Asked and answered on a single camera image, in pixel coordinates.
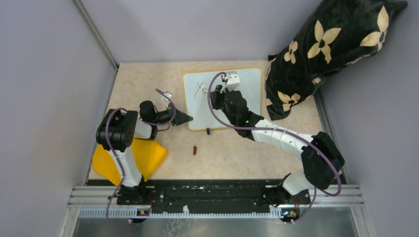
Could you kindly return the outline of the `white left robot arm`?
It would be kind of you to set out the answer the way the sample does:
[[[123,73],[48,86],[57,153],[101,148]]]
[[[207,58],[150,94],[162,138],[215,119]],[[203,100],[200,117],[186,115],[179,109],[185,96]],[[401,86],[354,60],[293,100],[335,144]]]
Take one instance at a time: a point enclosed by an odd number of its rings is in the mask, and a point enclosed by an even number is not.
[[[115,186],[132,187],[128,197],[143,204],[148,191],[139,184],[147,181],[168,156],[167,149],[156,141],[159,126],[178,126],[192,120],[171,102],[164,111],[158,111],[151,101],[141,102],[138,112],[110,109],[96,131],[93,170]]]

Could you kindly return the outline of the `yellow-framed whiteboard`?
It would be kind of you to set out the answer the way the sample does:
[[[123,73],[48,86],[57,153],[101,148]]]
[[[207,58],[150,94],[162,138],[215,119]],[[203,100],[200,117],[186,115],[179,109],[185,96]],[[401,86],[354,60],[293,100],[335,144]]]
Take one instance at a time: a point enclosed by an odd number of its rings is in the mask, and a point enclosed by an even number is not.
[[[252,68],[232,68],[218,71],[198,71],[187,72],[183,75],[186,113],[193,118],[188,122],[190,130],[219,129],[225,126],[220,124],[211,114],[207,102],[207,90],[211,80],[220,72],[227,74],[236,73],[240,79],[237,87],[246,99],[248,108],[261,114],[262,105],[262,69],[260,67]]]

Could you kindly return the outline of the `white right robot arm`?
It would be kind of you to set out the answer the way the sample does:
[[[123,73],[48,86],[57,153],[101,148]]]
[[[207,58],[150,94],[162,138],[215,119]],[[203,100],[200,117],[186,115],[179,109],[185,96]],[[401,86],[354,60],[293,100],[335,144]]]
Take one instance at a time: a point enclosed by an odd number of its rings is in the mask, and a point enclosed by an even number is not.
[[[228,122],[223,122],[218,116],[215,119],[234,129],[241,137],[272,145],[301,160],[303,168],[287,175],[280,184],[280,201],[292,203],[298,193],[310,188],[325,192],[333,181],[338,184],[333,195],[340,193],[342,181],[338,173],[345,160],[330,135],[321,131],[309,135],[277,126],[252,112],[241,92],[221,92],[220,86],[209,94],[208,104],[212,114],[221,110]]]

